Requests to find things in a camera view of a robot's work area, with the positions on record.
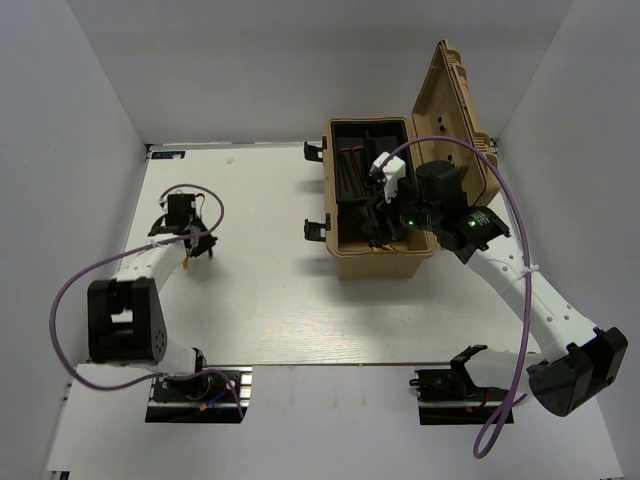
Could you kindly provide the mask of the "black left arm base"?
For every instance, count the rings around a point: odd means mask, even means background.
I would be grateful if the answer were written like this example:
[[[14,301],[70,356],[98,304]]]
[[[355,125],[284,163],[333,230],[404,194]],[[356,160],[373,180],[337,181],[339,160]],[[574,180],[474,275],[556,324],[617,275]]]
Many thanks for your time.
[[[220,367],[222,375],[207,373],[190,380],[154,380],[150,400],[160,405],[246,404],[251,395],[253,368]]]

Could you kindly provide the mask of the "tan plastic toolbox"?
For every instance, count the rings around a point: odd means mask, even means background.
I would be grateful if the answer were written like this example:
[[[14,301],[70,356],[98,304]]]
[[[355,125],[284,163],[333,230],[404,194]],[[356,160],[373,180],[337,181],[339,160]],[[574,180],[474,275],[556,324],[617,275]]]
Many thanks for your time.
[[[491,171],[497,157],[489,149],[489,136],[479,125],[461,55],[448,41],[441,40],[410,117],[333,118],[325,125],[320,146],[303,145],[305,159],[323,166],[325,199],[324,221],[306,221],[304,237],[325,244],[336,260],[336,275],[341,280],[408,279],[437,250],[445,250],[434,234],[422,230],[410,230],[403,240],[370,240],[367,204],[373,197],[361,206],[336,203],[329,123],[382,119],[402,119],[406,123],[408,140],[389,153],[406,162],[407,178],[413,179],[422,164],[444,160],[462,174],[469,205],[488,207],[500,190]],[[371,241],[390,244],[395,251],[372,251]]]

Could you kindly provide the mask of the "yellow black needle-nose pliers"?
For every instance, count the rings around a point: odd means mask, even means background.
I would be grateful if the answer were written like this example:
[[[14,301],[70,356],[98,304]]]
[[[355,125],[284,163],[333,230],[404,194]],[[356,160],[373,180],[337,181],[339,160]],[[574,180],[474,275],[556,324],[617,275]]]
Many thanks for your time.
[[[371,241],[369,243],[369,247],[372,251],[395,251],[395,248],[390,244],[382,244],[377,241]]]

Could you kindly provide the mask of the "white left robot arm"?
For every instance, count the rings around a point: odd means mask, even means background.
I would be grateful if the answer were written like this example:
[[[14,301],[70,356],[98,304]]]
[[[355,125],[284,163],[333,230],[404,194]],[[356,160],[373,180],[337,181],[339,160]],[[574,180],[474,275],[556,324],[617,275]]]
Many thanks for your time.
[[[177,387],[199,399],[211,387],[202,354],[170,338],[160,291],[178,267],[213,254],[217,238],[197,211],[197,194],[173,193],[149,233],[147,249],[133,255],[114,278],[96,280],[87,291],[88,346],[98,364],[135,366],[177,376]]]

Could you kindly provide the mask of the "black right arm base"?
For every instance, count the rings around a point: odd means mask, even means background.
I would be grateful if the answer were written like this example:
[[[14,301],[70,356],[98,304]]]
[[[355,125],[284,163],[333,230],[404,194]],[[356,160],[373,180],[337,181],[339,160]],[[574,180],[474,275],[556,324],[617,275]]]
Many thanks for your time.
[[[409,381],[425,403],[461,403],[480,406],[482,403],[502,401],[507,391],[494,387],[477,387],[473,383],[460,383],[450,369],[419,369]]]

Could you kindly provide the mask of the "yellow black combination pliers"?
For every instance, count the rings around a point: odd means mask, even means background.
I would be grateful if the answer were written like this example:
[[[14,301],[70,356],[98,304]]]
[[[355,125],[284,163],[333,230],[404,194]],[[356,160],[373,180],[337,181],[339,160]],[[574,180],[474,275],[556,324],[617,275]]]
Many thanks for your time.
[[[206,250],[199,255],[187,256],[184,258],[182,262],[182,268],[184,270],[188,270],[189,268],[195,268],[197,265],[205,261],[212,261],[213,258],[214,258],[214,255],[213,255],[212,249]]]

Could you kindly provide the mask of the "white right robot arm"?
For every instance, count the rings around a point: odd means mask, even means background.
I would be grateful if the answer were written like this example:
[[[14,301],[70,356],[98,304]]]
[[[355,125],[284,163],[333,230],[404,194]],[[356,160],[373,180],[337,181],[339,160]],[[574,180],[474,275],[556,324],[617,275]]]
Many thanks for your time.
[[[516,380],[547,411],[565,417],[615,380],[628,347],[617,328],[603,330],[570,306],[533,267],[524,247],[506,223],[486,206],[471,206],[462,175],[446,161],[419,166],[414,182],[398,157],[381,154],[371,168],[383,188],[383,205],[410,230],[435,235],[440,246],[490,285],[527,327],[540,352],[522,361],[520,374],[509,374],[516,362],[485,345],[455,356],[444,380],[456,399],[472,399],[485,389],[507,390]]]

